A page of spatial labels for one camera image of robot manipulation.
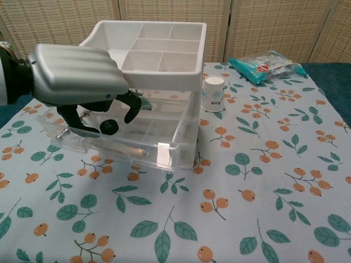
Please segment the clear plastic drawer with pen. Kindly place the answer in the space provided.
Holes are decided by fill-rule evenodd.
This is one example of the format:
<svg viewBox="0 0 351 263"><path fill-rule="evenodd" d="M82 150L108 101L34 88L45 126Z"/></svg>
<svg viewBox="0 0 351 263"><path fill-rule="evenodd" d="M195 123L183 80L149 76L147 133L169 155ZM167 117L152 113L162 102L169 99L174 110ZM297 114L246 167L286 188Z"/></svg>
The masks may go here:
<svg viewBox="0 0 351 263"><path fill-rule="evenodd" d="M101 156L132 165L172 172L193 167L198 128L197 120L194 118L189 118L183 113L142 110L135 120L125 124L119 113L88 112L82 108L78 111L86 114L83 118L85 125L99 129L101 122L114 119L118 122L119 130L114 135L104 135L71 128L65 122L58 123L48 118L50 113L54 117L58 116L56 110L50 108L38 116L37 120L54 146L80 153L96 151ZM125 144L142 148L149 154L146 157L127 156L103 149L102 146L105 144Z"/></svg>

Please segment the white clear drawer organizer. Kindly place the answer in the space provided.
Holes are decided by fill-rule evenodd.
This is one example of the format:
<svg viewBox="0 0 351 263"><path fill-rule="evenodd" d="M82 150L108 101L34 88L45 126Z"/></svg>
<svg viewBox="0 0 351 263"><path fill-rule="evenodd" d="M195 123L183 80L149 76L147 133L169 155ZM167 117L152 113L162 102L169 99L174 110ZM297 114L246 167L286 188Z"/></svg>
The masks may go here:
<svg viewBox="0 0 351 263"><path fill-rule="evenodd" d="M82 46L109 53L141 98L140 111L183 113L199 127L206 31L202 22L103 20ZM127 110L115 101L107 113L124 119Z"/></svg>

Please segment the small black round object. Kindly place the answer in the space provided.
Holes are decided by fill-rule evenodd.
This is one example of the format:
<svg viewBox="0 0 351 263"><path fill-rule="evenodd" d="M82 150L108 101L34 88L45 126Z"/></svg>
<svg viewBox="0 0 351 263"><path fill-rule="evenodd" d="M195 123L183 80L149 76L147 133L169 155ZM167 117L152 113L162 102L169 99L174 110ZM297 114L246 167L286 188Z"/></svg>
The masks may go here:
<svg viewBox="0 0 351 263"><path fill-rule="evenodd" d="M100 131L105 135L114 135L118 132L119 126L114 119L107 119L100 124Z"/></svg>

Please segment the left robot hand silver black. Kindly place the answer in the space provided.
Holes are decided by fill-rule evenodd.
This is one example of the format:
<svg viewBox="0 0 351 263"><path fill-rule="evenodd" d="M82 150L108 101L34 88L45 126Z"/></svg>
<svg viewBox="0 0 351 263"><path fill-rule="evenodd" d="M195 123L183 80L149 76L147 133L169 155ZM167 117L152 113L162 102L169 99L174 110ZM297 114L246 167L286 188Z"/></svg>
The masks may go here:
<svg viewBox="0 0 351 263"><path fill-rule="evenodd" d="M141 109L140 97L132 92L123 72L106 50L58 44L37 44L27 57L33 73L33 97L59 115L71 128L100 134L100 128L82 123L77 107L107 112L117 100L129 110L126 124Z"/></svg>

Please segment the white paper cup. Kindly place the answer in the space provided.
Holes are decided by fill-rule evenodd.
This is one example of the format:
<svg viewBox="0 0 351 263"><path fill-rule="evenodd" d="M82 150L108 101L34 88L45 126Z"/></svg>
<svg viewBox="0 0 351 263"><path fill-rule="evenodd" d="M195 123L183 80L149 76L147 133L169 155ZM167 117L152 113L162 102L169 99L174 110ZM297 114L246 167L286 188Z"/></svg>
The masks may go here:
<svg viewBox="0 0 351 263"><path fill-rule="evenodd" d="M201 108L208 112L219 112L224 109L224 85L222 77L210 75L202 84Z"/></svg>

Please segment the woven folding screen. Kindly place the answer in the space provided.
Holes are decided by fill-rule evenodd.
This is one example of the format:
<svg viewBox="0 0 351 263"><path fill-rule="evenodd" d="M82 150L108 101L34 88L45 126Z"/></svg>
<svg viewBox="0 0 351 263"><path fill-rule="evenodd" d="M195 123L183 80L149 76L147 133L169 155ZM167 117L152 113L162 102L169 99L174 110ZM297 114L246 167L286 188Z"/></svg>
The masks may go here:
<svg viewBox="0 0 351 263"><path fill-rule="evenodd" d="M295 62L351 63L351 0L0 0L0 41L80 44L101 20L207 24L205 61L266 50Z"/></svg>

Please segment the blue table cover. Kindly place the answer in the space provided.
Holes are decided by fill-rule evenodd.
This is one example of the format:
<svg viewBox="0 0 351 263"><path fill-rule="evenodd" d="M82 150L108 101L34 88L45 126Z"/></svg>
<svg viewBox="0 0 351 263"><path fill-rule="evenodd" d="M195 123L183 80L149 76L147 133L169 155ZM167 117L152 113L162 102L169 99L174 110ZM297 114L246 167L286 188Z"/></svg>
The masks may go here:
<svg viewBox="0 0 351 263"><path fill-rule="evenodd" d="M328 101L351 130L351 63L305 63L302 67L325 92ZM12 105L0 105L0 129L32 99L31 95L24 95Z"/></svg>

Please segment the floral tablecloth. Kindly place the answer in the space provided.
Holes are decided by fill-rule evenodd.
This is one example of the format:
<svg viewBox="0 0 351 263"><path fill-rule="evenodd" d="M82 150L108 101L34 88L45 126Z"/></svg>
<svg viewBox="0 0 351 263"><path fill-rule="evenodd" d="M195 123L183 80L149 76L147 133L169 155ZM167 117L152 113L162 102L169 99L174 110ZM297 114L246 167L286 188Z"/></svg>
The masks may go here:
<svg viewBox="0 0 351 263"><path fill-rule="evenodd" d="M226 63L193 167L55 147L32 99L0 129L0 263L351 263L351 130L312 78Z"/></svg>

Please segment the wooden pen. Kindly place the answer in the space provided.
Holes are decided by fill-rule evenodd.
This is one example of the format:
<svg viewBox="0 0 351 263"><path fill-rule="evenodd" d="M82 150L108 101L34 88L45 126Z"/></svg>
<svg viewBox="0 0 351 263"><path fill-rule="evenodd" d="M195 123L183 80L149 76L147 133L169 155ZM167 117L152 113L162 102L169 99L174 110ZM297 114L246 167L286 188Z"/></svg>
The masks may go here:
<svg viewBox="0 0 351 263"><path fill-rule="evenodd" d="M134 156L134 157L146 157L149 154L148 151L142 148L127 146L125 144L114 144L114 145L105 144L104 146L102 146L102 148L105 150L120 152L120 153L123 153L124 155Z"/></svg>

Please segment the teal snack bag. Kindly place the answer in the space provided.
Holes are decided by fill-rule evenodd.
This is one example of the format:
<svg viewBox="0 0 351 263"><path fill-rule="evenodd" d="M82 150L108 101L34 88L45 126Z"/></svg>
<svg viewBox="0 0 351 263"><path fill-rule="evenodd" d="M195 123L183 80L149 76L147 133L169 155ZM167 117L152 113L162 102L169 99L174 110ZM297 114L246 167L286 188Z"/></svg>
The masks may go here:
<svg viewBox="0 0 351 263"><path fill-rule="evenodd" d="M293 62L275 50L240 58L230 58L229 64L254 84L294 73L302 77L307 76L305 69L300 64Z"/></svg>

